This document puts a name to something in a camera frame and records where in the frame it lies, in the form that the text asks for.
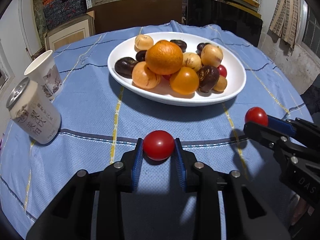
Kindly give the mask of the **person right hand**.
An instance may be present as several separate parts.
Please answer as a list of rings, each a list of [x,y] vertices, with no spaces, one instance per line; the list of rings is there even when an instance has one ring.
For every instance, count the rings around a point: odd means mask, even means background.
[[[293,215],[291,217],[291,225],[295,225],[298,220],[304,215],[304,213],[307,212],[308,215],[312,215],[315,210],[298,194],[295,194],[295,198],[298,200],[298,202],[295,205]]]

